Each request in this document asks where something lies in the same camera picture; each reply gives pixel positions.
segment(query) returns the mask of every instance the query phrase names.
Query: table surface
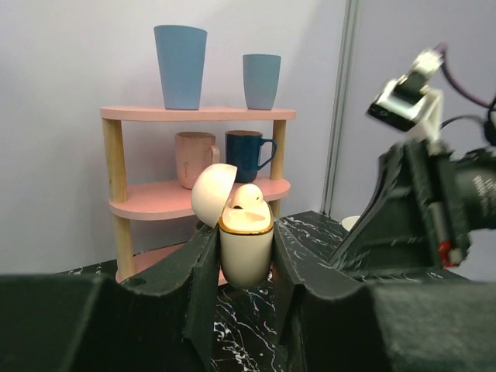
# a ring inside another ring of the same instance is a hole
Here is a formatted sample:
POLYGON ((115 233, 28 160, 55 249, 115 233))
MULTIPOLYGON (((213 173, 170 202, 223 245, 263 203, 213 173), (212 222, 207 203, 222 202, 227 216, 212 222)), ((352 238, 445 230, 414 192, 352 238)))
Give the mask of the table surface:
MULTIPOLYGON (((336 221, 316 212, 303 212, 281 221, 300 243, 329 259, 346 231, 336 221)), ((68 274, 106 273, 115 275, 115 261, 70 270, 68 274)), ((458 277, 449 271, 429 272, 392 279, 415 282, 458 277)), ((284 347, 277 345, 274 293, 271 276, 259 287, 236 290, 228 284, 219 288, 214 321, 213 371, 286 371, 284 347)))

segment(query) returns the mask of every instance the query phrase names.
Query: light blue cup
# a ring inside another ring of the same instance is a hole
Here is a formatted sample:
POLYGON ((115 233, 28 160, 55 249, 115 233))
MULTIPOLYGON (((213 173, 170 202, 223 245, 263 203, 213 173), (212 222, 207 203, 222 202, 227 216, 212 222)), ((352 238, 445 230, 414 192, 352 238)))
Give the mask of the light blue cup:
POLYGON ((155 26, 164 106, 198 110, 202 96, 207 32, 190 26, 155 26))
POLYGON ((281 56, 273 54, 245 54, 243 83, 246 107, 252 110, 271 110, 279 85, 281 56))

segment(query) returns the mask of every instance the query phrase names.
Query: cream egg-shaped container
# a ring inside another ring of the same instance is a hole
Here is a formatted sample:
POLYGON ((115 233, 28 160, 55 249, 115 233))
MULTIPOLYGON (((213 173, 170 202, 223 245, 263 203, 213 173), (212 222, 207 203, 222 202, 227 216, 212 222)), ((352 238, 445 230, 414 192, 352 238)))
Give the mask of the cream egg-shaped container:
POLYGON ((229 199, 236 172, 229 164, 207 167, 191 190, 191 207, 206 225, 219 224, 221 268, 227 282, 249 288, 269 274, 274 217, 255 184, 240 186, 229 199))

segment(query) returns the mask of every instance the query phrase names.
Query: shelf unit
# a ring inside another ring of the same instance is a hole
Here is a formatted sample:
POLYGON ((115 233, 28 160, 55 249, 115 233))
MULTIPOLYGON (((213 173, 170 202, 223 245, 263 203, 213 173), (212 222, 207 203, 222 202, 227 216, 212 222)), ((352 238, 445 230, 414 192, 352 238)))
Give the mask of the shelf unit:
MULTIPOLYGON (((122 122, 193 122, 193 121, 246 121, 270 120, 272 137, 277 142, 277 153, 270 163, 270 176, 260 175, 254 184, 263 192, 276 217, 279 216, 281 199, 289 195, 290 184, 283 179, 284 141, 287 120, 296 117, 295 110, 249 110, 231 107, 204 107, 194 111, 167 110, 149 106, 106 106, 100 108, 105 154, 107 159, 108 201, 112 212, 115 244, 117 248, 118 281, 147 269, 154 262, 166 257, 180 245, 151 250, 133 255, 131 220, 158 221, 193 215, 191 190, 178 181, 153 182, 128 185, 124 161, 122 122)), ((221 275, 219 283, 223 284, 221 275)))

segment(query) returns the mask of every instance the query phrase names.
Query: gray wall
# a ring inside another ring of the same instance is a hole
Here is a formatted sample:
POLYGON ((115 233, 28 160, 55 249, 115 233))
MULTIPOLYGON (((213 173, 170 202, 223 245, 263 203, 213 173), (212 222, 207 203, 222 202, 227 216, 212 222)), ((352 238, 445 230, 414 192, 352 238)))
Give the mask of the gray wall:
MULTIPOLYGON (((408 71, 425 48, 449 44, 449 64, 463 86, 487 100, 496 92, 496 2, 462 0, 366 0, 361 2, 349 96, 331 216, 360 214, 377 180, 377 157, 401 134, 365 117, 384 83, 408 71)), ((453 92, 439 73, 432 86, 445 92, 444 118, 483 110, 453 92)), ((484 144, 472 122, 443 131, 456 156, 484 144)), ((470 256, 457 272, 473 279, 496 280, 496 232, 473 233, 470 256)))
MULTIPOLYGON (((283 57, 287 215, 317 210, 325 182, 345 0, 0 2, 0 273, 54 272, 115 257, 102 105, 162 105, 155 25, 208 30, 203 105, 245 105, 242 55, 283 57)), ((174 134, 270 123, 125 123, 130 183, 176 178, 174 134)), ((263 157, 268 157, 269 148, 263 157)), ((136 252, 184 242, 195 219, 135 222, 136 252)))

